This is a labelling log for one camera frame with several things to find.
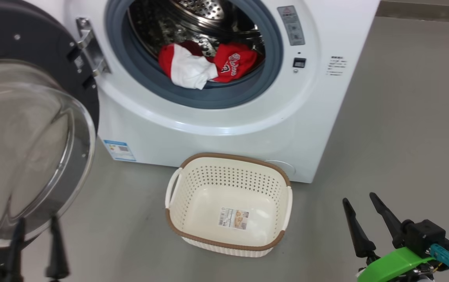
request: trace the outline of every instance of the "blue connector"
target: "blue connector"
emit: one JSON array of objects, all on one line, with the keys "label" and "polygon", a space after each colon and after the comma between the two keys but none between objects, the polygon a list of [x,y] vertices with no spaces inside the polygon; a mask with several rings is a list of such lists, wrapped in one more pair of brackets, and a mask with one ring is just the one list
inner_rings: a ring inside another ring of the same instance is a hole
[{"label": "blue connector", "polygon": [[439,244],[431,245],[430,256],[449,267],[449,251]]}]

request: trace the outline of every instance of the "gray floor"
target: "gray floor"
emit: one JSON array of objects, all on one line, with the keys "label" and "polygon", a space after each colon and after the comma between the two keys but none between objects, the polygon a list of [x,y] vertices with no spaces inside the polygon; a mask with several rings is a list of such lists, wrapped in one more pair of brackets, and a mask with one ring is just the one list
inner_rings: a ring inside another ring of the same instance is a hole
[{"label": "gray floor", "polygon": [[[368,194],[396,216],[432,220],[449,237],[449,23],[376,18],[313,184],[294,184],[284,240],[250,259],[195,248],[165,222],[174,168],[112,161],[97,147],[90,178],[62,218],[68,282],[355,281],[348,197],[378,255],[393,249]],[[28,282],[42,281],[44,234],[23,255]],[[436,275],[449,281],[449,273]]]}]

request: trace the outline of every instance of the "brown basket rim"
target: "brown basket rim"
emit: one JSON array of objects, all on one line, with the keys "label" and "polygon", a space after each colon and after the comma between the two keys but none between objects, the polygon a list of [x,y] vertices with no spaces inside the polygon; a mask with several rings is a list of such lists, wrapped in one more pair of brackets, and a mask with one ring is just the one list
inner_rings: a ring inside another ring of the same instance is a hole
[{"label": "brown basket rim", "polygon": [[241,155],[230,155],[230,154],[220,154],[217,152],[201,152],[199,154],[196,155],[192,155],[191,157],[189,157],[188,159],[186,159],[182,164],[181,164],[181,168],[185,168],[185,166],[187,166],[191,161],[195,160],[195,159],[199,159],[201,157],[216,157],[219,159],[233,159],[235,161],[242,161],[242,162],[248,162],[248,163],[253,163],[253,164],[257,164],[260,166],[266,166],[268,168],[272,168],[276,171],[278,171],[278,173],[280,173],[280,175],[282,175],[283,179],[285,180],[285,184],[287,184],[287,186],[290,186],[290,180],[289,177],[287,177],[287,174],[278,166],[274,165],[274,164],[270,164],[264,161],[261,161],[260,159],[253,159],[251,157],[243,157]]},{"label": "brown basket rim", "polygon": [[[282,177],[284,178],[285,184],[287,184],[287,187],[290,186],[290,180],[287,177],[287,174],[284,171],[282,171],[282,169],[279,168],[278,166],[258,160],[258,159],[253,159],[251,157],[243,157],[240,155],[229,155],[229,154],[220,154],[220,153],[213,153],[213,152],[203,152],[203,153],[199,153],[196,155],[192,155],[191,157],[186,159],[181,164],[181,168],[185,168],[185,166],[187,166],[191,161],[193,161],[195,159],[199,159],[201,157],[216,157],[216,158],[221,158],[221,159],[234,159],[236,161],[248,162],[248,163],[253,163],[253,164],[257,164],[257,165],[261,165],[261,166],[267,166],[268,168],[272,168],[272,169],[278,171],[280,173],[280,175],[282,175]],[[167,222],[169,223],[169,226],[172,229],[172,231],[175,232],[179,236],[182,236],[182,237],[194,240],[194,241],[198,241],[201,243],[210,244],[210,245],[223,247],[223,248],[230,248],[230,249],[247,250],[247,251],[268,250],[268,249],[271,249],[274,246],[276,246],[281,241],[281,239],[283,238],[283,236],[285,234],[285,230],[281,230],[280,232],[278,232],[278,236],[276,236],[276,238],[271,243],[264,245],[264,246],[235,245],[235,244],[228,244],[228,243],[212,241],[212,240],[208,240],[208,239],[204,239],[204,238],[201,238],[198,236],[188,234],[186,232],[182,232],[181,230],[177,229],[176,226],[174,226],[174,223],[172,223],[172,220],[170,219],[170,210],[169,209],[165,209],[165,217],[167,218]]]}]

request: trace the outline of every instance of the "green 3d-printed part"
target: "green 3d-printed part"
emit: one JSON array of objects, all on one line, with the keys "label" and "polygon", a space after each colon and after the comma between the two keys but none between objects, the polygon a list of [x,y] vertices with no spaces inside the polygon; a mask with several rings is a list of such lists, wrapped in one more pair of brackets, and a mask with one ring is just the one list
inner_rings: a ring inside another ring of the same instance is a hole
[{"label": "green 3d-printed part", "polygon": [[418,257],[408,248],[399,248],[369,264],[357,281],[386,282],[432,259],[432,257]]}]

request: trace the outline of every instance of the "basket label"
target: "basket label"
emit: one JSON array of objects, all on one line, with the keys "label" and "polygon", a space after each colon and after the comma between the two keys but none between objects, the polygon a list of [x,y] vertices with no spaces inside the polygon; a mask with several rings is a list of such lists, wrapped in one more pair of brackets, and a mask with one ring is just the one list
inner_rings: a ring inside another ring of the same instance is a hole
[{"label": "basket label", "polygon": [[247,229],[248,217],[248,211],[221,208],[221,213],[219,214],[219,225],[245,230]]}]

